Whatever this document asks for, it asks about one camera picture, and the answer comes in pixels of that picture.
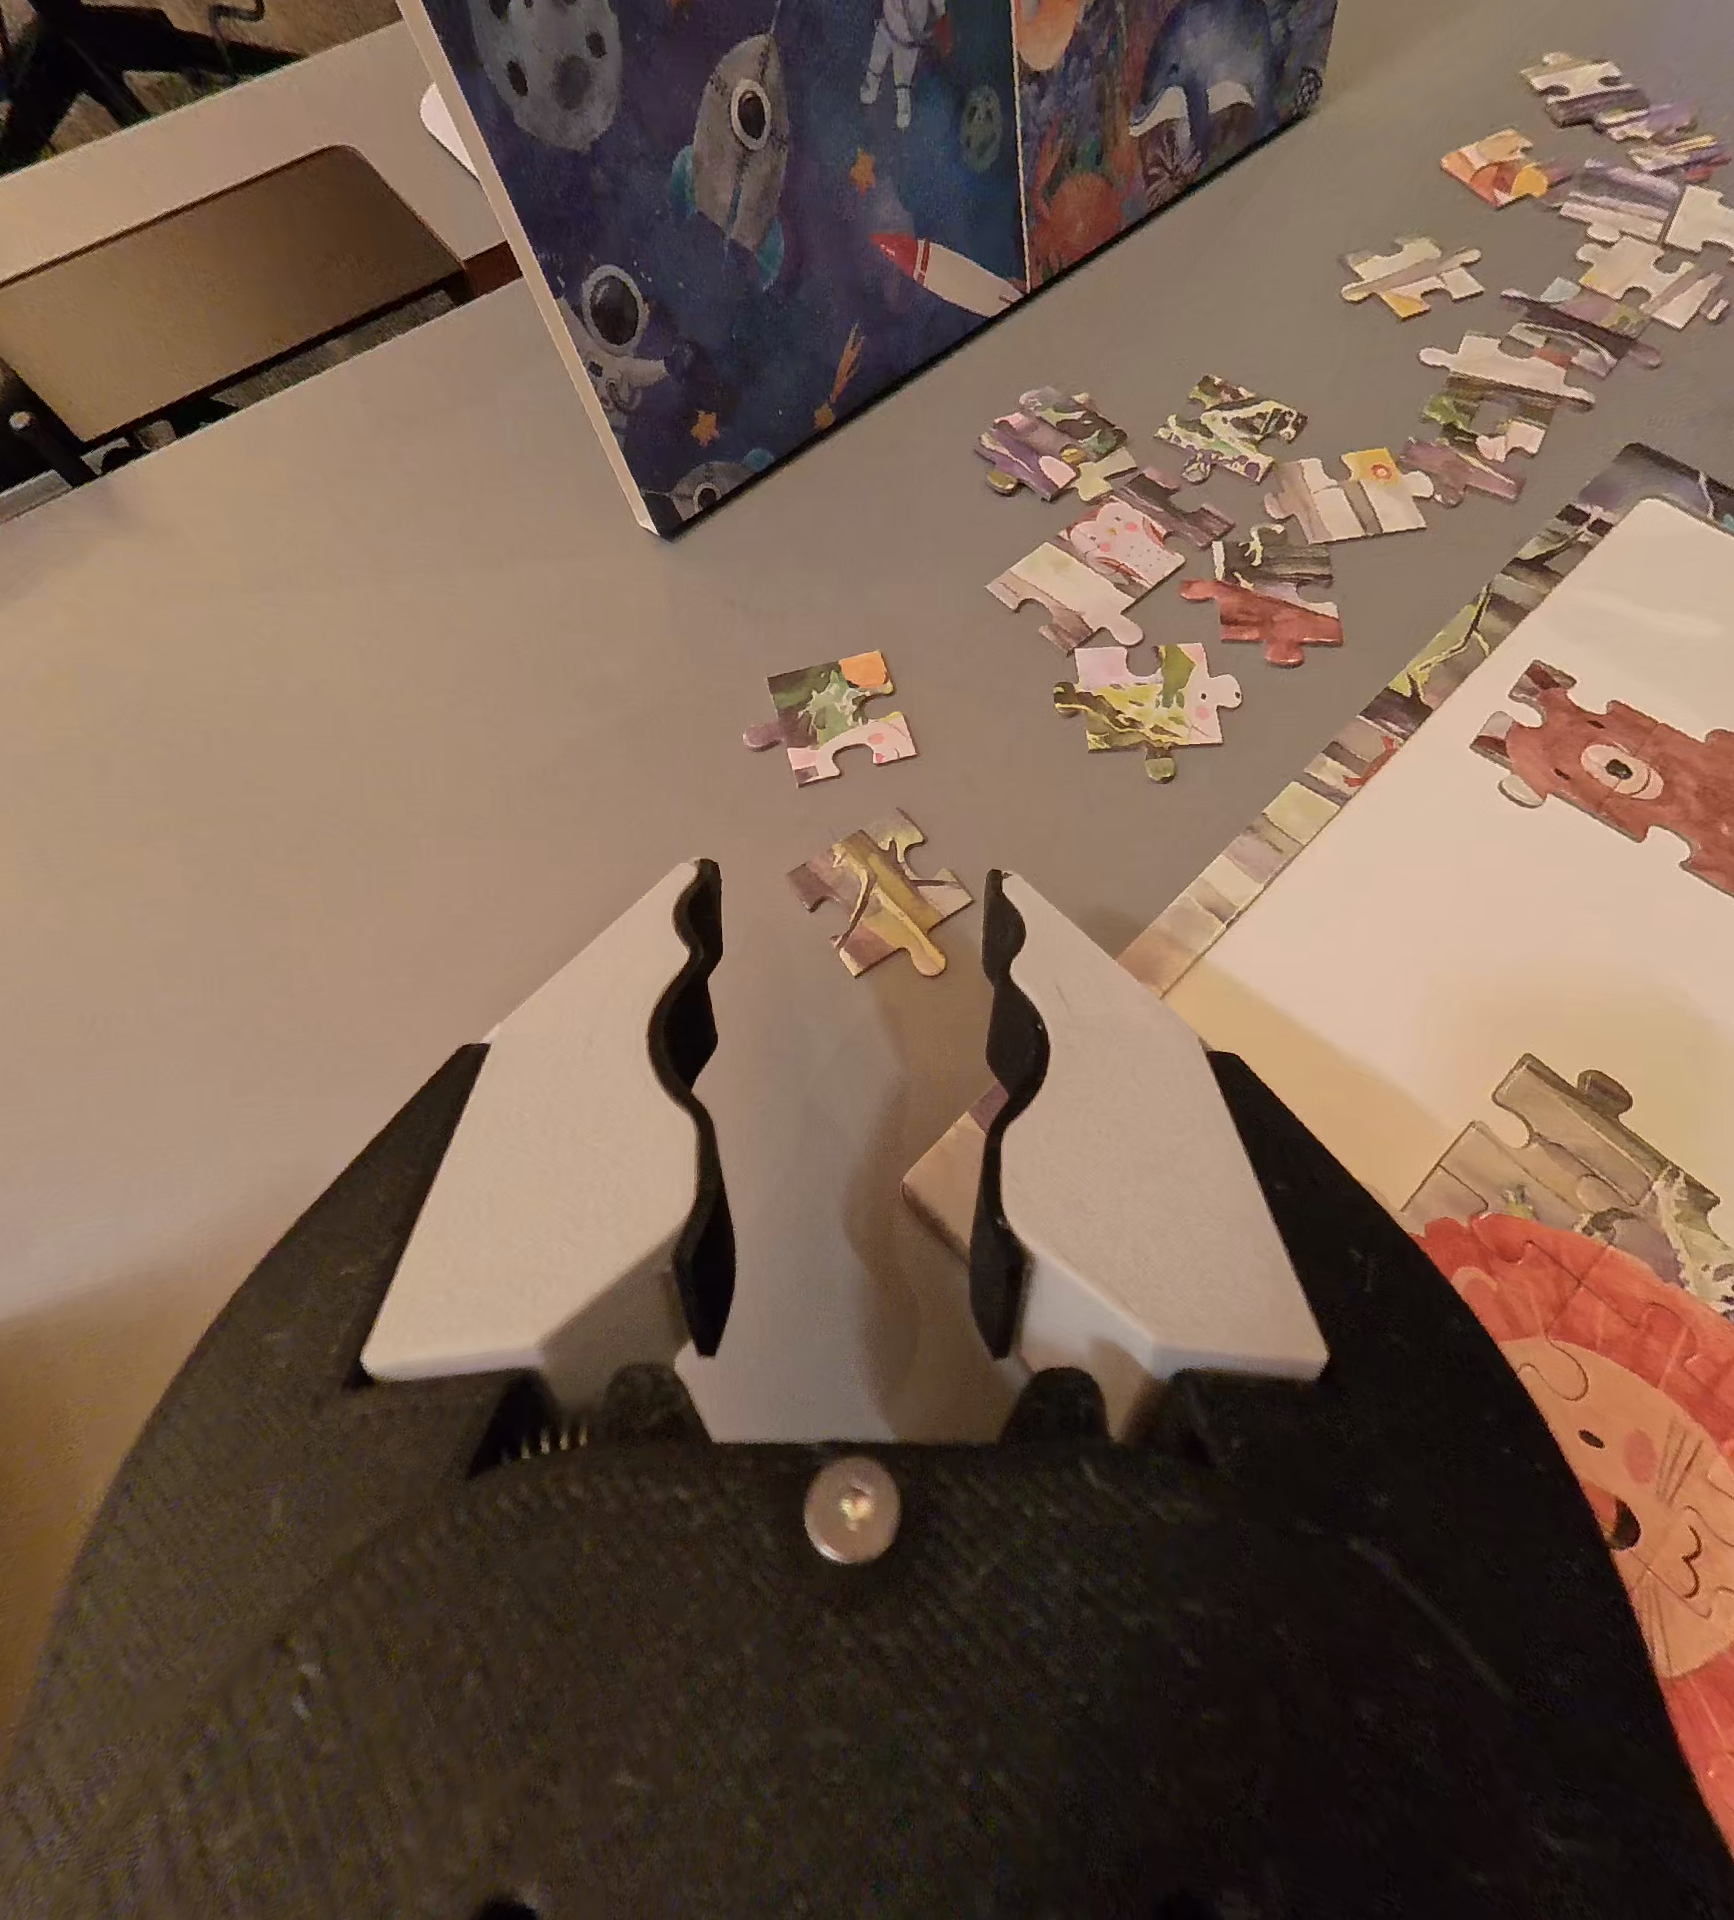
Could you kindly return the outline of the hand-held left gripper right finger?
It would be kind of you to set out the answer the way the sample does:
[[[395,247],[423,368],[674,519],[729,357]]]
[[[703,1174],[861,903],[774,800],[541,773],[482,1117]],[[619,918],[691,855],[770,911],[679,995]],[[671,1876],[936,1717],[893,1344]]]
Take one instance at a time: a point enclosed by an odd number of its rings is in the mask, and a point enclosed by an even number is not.
[[[1186,1369],[1317,1382],[1330,1347],[1195,1030],[1025,876],[989,872],[971,1305],[999,1359],[1137,1435]]]

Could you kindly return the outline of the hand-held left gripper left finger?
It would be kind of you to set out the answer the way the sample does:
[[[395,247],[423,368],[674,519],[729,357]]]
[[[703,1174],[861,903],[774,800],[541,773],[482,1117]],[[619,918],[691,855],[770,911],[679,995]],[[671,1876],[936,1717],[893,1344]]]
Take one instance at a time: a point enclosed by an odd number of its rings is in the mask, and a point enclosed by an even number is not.
[[[671,868],[497,1025],[360,1355],[376,1382],[607,1384],[717,1357],[734,1219],[696,1079],[721,875]]]

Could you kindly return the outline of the lion jigsaw puzzle board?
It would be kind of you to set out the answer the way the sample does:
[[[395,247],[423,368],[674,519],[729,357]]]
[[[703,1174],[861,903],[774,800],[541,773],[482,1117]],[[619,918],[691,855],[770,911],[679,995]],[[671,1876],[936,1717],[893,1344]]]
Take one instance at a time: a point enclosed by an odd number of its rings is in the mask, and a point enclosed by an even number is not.
[[[1401,1222],[1525,1053],[1600,1069],[1734,1238],[1734,898],[1472,750],[1545,660],[1734,731],[1734,487],[1626,447],[1153,924],[1333,1348],[1081,1447],[1029,1620],[1066,1860],[1115,1918],[1734,1918],[1734,1853],[1539,1406]]]

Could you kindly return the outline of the tree branch puzzle piece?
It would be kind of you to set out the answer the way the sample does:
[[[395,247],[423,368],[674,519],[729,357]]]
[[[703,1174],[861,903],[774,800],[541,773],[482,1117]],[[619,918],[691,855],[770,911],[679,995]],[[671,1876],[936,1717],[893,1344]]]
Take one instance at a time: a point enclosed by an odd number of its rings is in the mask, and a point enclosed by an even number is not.
[[[964,911],[974,895],[954,872],[923,875],[914,867],[926,837],[899,808],[789,868],[785,885],[808,911],[826,903],[847,911],[847,924],[829,944],[852,975],[899,952],[916,975],[947,974],[948,958],[932,930]]]

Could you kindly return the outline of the pile of puzzle pieces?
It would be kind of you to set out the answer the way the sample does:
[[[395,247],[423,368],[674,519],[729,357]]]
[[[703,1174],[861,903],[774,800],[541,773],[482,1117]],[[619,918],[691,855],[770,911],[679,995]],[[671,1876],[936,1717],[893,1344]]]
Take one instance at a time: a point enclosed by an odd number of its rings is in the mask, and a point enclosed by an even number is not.
[[[1194,486],[1182,455],[1155,440],[1165,418],[1131,438],[1088,395],[1031,389],[982,431],[998,493],[1081,505],[989,593],[1046,612],[1043,636],[1073,660],[1056,708],[1085,719],[1092,750],[1140,750],[1151,780],[1172,780],[1176,755],[1218,742],[1219,714],[1239,706],[1239,684],[1211,674],[1202,645],[1163,644],[1155,670],[1128,664],[1145,644],[1131,617],[1143,599],[1180,581],[1186,599],[1218,608],[1222,641],[1297,667],[1342,641],[1330,601],[1338,546],[1415,537],[1431,513],[1472,497],[1514,505],[1555,418],[1594,409],[1621,368],[1657,369],[1660,330],[1680,334],[1726,316],[1734,202],[1716,175],[1732,144],[1688,101],[1630,86],[1617,62],[1550,50],[1523,84],[1551,129],[1586,129],[1608,153],[1555,155],[1507,125],[1452,147],[1439,169],[1491,212],[1537,206],[1523,234],[1542,234],[1545,247],[1569,234],[1569,269],[1537,289],[1491,289],[1476,271],[1487,249],[1467,231],[1452,247],[1396,234],[1340,258],[1342,308],[1380,308],[1399,325],[1474,300],[1502,308],[1496,326],[1419,349],[1435,391],[1409,407],[1404,438],[1321,455],[1299,444],[1305,426],[1271,444],[1277,466],[1262,486],[1228,471]]]

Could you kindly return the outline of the dark green white puzzle piece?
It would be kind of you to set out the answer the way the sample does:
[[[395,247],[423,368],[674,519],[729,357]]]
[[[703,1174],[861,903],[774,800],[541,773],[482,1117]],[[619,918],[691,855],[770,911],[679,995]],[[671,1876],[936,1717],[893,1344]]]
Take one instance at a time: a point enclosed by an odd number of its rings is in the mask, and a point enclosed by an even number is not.
[[[1271,444],[1295,442],[1305,426],[1303,409],[1207,373],[1190,389],[1187,405],[1155,430],[1155,440],[1182,455],[1182,475],[1194,486],[1214,471],[1262,486],[1277,466]]]

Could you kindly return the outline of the orange corner puzzle piece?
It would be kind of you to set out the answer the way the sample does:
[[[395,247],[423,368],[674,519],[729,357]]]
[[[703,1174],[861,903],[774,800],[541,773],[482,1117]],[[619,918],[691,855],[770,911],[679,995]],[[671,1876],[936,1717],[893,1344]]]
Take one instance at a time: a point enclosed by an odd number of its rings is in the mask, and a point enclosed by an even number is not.
[[[742,731],[754,753],[782,747],[797,785],[840,776],[840,753],[865,747],[877,767],[916,755],[905,714],[872,715],[896,680],[883,651],[813,662],[766,680],[773,715]]]

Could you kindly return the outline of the joined brown bear puzzle section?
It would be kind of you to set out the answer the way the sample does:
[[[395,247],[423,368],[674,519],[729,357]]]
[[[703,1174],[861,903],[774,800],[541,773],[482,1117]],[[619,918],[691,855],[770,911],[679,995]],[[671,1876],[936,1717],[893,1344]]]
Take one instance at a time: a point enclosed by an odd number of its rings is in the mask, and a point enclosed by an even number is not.
[[[1664,830],[1685,851],[1685,875],[1734,898],[1734,731],[1695,738],[1618,699],[1586,708],[1573,684],[1530,662],[1508,690],[1530,715],[1498,711],[1472,741],[1502,769],[1502,797],[1561,800],[1630,841]]]

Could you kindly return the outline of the space print puzzle box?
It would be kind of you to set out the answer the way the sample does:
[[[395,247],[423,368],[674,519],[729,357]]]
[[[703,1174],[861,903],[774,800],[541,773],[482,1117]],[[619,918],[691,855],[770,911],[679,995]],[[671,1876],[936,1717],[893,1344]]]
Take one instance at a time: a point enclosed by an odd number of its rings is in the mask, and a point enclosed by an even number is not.
[[[1305,117],[1336,3],[403,3],[640,526]]]

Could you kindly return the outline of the black office chair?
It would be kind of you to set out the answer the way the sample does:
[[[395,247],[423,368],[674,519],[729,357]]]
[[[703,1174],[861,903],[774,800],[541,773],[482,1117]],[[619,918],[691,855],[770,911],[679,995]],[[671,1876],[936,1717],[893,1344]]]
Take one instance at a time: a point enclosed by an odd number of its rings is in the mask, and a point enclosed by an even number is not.
[[[26,7],[26,23],[10,33],[0,3],[0,176],[49,155],[80,98],[122,129],[147,121],[151,106],[135,90],[135,76],[230,86],[301,62],[294,50],[248,43],[229,33],[229,23],[261,23],[262,3],[210,3],[203,33],[144,3],[29,3]]]

